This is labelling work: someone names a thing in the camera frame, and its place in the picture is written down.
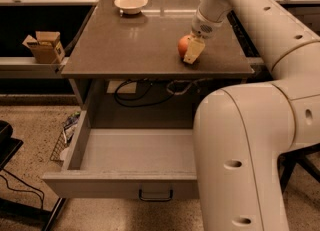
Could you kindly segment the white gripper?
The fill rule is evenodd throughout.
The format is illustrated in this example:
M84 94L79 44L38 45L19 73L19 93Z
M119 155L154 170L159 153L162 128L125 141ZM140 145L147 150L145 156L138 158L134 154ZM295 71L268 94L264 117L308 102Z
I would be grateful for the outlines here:
M193 64L197 60L205 48L203 39L211 38L221 27L222 22L223 18L220 15L203 13L200 9L197 9L191 24L193 36L188 36L187 38L187 50L183 58L185 63Z

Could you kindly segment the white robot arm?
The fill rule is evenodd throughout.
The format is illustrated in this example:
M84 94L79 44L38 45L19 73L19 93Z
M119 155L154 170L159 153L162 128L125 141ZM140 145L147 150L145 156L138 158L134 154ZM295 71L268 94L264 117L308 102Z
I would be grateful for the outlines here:
M269 82L206 96L193 126L205 231L289 231L280 154L320 142L319 37L274 0L202 0L198 20L232 8L264 61Z

